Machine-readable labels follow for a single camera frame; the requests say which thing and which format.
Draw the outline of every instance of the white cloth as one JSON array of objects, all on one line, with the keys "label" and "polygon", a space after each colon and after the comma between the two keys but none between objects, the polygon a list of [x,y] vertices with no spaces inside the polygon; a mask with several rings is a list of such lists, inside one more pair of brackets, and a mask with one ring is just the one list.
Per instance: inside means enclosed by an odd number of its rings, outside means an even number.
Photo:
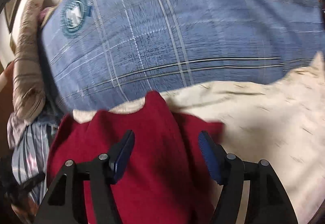
[{"label": "white cloth", "polygon": [[17,117],[15,112],[10,114],[7,123],[9,149],[14,149],[18,145],[27,125],[28,123]]},{"label": "white cloth", "polygon": [[[308,223],[325,198],[325,79],[322,54],[309,67],[290,71],[270,85],[208,82],[161,93],[172,111],[226,124],[222,146],[242,160],[267,159],[287,191],[300,224]],[[144,98],[112,109],[131,113]],[[95,111],[74,110],[78,122]],[[217,204],[220,187],[212,196]],[[243,223],[248,201],[244,185],[237,223]]]}]

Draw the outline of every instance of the striped fabric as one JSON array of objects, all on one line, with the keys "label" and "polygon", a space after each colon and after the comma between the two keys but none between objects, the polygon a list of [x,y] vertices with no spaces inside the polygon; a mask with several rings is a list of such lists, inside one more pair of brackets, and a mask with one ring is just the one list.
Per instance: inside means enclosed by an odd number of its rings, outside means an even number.
[{"label": "striped fabric", "polygon": [[65,112],[213,80],[272,83],[325,52],[318,0],[63,0],[40,41]]},{"label": "striped fabric", "polygon": [[14,61],[14,111],[28,122],[32,122],[42,111],[46,99],[37,53],[37,16],[42,5],[43,0],[27,0]]},{"label": "striped fabric", "polygon": [[[26,126],[11,159],[12,172],[17,183],[24,183],[40,172],[46,173],[49,148],[59,123],[60,117],[47,103],[34,122]],[[36,186],[30,195],[33,201],[40,205],[46,191],[44,181]]]}]

